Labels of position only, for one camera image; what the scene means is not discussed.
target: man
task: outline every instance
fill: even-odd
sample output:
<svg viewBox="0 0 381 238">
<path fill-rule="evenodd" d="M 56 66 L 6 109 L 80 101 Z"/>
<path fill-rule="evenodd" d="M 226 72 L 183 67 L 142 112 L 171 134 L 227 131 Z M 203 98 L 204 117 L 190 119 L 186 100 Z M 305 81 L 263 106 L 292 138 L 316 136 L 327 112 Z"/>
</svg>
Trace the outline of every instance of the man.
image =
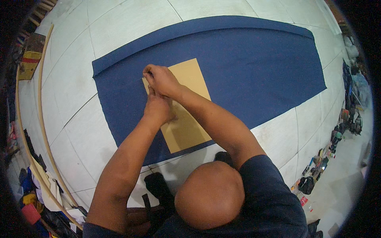
<svg viewBox="0 0 381 238">
<path fill-rule="evenodd" d="M 143 76 L 149 83 L 144 116 L 102 172 L 84 237 L 131 234 L 133 226 L 127 219 L 131 210 L 126 203 L 152 140 L 173 118 L 168 104 L 171 99 L 187 109 L 227 153 L 217 153 L 217 161 L 191 173 L 175 196 L 176 212 L 154 237 L 307 236 L 299 200 L 242 121 L 179 84 L 166 67 L 147 65 Z"/>
</svg>

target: white tile floor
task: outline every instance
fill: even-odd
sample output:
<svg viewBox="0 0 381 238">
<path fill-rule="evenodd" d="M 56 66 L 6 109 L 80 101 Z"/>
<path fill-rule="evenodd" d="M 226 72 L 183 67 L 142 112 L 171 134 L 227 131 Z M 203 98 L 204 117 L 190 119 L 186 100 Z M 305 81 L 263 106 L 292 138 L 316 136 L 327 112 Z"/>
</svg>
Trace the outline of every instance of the white tile floor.
<svg viewBox="0 0 381 238">
<path fill-rule="evenodd" d="M 316 1 L 322 0 L 198 0 L 191 4 L 181 0 L 59 0 L 36 30 L 46 35 L 50 24 L 55 24 L 44 63 L 43 113 L 53 156 L 79 203 L 90 206 L 99 175 L 116 150 L 97 97 L 91 62 L 165 26 L 217 15 L 288 22 L 309 29 L 315 37 L 328 89 L 252 129 L 291 186 L 328 142 L 344 98 L 344 43 Z M 48 161 L 37 116 L 37 75 L 20 82 L 21 114 L 36 152 Z M 211 161 L 220 150 L 212 145 L 150 167 L 162 172 L 175 192 L 195 167 Z M 142 180 L 151 173 L 149 169 L 142 168 L 128 206 L 144 205 Z"/>
</svg>

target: black bag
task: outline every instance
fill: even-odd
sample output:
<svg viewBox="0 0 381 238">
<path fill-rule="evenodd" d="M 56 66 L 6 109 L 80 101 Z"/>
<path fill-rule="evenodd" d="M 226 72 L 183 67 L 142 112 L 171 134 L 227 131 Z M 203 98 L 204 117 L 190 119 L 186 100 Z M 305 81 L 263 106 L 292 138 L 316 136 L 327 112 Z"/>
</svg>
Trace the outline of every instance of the black bag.
<svg viewBox="0 0 381 238">
<path fill-rule="evenodd" d="M 300 183 L 299 183 L 299 191 L 301 191 L 304 194 L 309 195 L 309 194 L 311 194 L 312 189 L 314 189 L 314 186 L 315 186 L 314 178 L 312 178 L 311 176 L 302 177 L 300 179 Z"/>
</svg>

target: navy blue t-shirt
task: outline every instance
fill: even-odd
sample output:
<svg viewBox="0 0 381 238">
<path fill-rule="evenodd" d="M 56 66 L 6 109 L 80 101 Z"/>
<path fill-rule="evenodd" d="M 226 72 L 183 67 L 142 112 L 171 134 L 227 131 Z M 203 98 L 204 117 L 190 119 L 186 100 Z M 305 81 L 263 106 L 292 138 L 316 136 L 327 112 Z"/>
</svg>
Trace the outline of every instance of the navy blue t-shirt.
<svg viewBox="0 0 381 238">
<path fill-rule="evenodd" d="M 306 216 L 295 194 L 284 183 L 279 170 L 266 155 L 246 161 L 239 173 L 245 202 L 233 222 L 208 230 L 187 225 L 177 213 L 165 221 L 154 237 L 293 237 L 307 236 Z M 106 228 L 86 223 L 83 237 L 121 237 Z"/>
</svg>

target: finger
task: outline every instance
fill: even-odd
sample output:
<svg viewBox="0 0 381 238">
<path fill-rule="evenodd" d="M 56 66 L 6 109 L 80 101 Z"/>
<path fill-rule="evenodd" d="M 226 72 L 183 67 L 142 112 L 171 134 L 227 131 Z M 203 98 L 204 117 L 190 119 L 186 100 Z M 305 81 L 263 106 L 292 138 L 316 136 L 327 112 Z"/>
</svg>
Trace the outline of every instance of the finger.
<svg viewBox="0 0 381 238">
<path fill-rule="evenodd" d="M 149 95 L 155 96 L 155 90 L 151 87 L 151 85 L 148 85 L 148 91 L 149 91 Z"/>
<path fill-rule="evenodd" d="M 156 65 L 154 64 L 149 64 L 143 69 L 143 73 L 147 73 L 148 71 L 151 71 L 151 69 L 155 68 Z"/>
<path fill-rule="evenodd" d="M 146 78 L 150 85 L 154 85 L 154 78 L 151 75 L 149 75 L 148 73 L 143 73 L 143 77 Z"/>
</svg>

